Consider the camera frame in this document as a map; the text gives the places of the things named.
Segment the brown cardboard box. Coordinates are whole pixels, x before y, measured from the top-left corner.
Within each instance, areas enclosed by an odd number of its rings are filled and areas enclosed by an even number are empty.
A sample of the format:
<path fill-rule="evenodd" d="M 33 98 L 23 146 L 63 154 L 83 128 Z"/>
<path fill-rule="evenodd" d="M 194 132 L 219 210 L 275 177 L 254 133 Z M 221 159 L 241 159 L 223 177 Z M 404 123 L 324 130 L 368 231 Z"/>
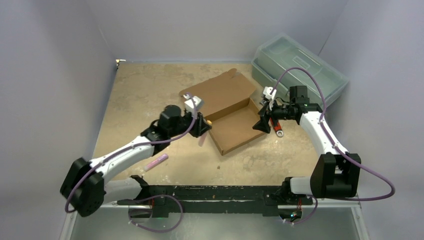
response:
<path fill-rule="evenodd" d="M 265 135 L 253 129 L 260 120 L 260 109 L 252 99 L 256 89 L 242 73 L 232 68 L 181 90 L 179 95 L 182 97 L 190 93 L 204 101 L 199 111 L 211 121 L 209 134 L 219 153 L 224 156 Z"/>

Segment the purple highlighter marker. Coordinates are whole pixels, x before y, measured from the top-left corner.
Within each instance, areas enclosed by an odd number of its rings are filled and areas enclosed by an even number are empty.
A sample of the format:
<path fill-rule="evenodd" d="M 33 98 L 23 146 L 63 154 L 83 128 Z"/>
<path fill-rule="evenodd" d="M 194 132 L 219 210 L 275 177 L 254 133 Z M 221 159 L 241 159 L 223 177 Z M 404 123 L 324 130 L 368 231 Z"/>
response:
<path fill-rule="evenodd" d="M 155 160 L 151 161 L 147 165 L 143 167 L 144 172 L 148 172 L 157 165 L 161 164 L 162 162 L 166 161 L 169 158 L 168 154 L 162 154 L 161 156 L 157 157 Z"/>

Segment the orange pink highlighter marker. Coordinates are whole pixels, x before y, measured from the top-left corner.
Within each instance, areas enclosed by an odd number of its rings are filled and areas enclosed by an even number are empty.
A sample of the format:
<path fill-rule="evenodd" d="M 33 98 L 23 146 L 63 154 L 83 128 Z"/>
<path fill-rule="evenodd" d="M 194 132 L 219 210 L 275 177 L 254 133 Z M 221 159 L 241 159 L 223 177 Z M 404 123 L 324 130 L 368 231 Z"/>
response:
<path fill-rule="evenodd" d="M 206 140 L 206 137 L 208 135 L 208 132 L 211 129 L 212 129 L 212 122 L 210 120 L 206 120 L 204 122 L 204 125 L 201 127 L 201 130 L 200 130 L 200 137 L 199 137 L 199 141 L 198 141 L 199 147 L 203 146 L 203 144 Z"/>

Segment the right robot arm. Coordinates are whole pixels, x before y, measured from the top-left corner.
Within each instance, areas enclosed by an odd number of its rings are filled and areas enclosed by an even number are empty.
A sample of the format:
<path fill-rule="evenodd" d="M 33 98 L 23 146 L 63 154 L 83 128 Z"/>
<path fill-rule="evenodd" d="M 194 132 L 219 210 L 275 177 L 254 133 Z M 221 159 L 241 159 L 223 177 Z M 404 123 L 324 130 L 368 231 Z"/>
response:
<path fill-rule="evenodd" d="M 300 196 L 342 199 L 357 194 L 361 158 L 349 153 L 327 127 L 323 110 L 317 103 L 311 103 L 306 86 L 292 86 L 289 102 L 279 105 L 272 87 L 264 87 L 258 112 L 259 121 L 252 127 L 270 133 L 279 120 L 294 120 L 308 134 L 319 158 L 311 176 L 287 177 L 282 183 L 280 196 L 288 204 Z"/>

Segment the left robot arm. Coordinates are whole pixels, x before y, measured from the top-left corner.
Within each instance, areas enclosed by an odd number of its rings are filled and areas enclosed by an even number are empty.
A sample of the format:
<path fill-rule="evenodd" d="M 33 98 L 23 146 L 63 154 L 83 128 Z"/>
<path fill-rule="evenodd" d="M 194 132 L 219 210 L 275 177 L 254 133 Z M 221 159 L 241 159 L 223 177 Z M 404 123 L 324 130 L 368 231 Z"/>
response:
<path fill-rule="evenodd" d="M 158 119 L 126 145 L 98 158 L 73 161 L 59 190 L 66 199 L 65 212 L 90 216 L 105 203 L 106 186 L 116 175 L 187 134 L 199 138 L 211 129 L 211 121 L 197 109 L 167 105 Z"/>

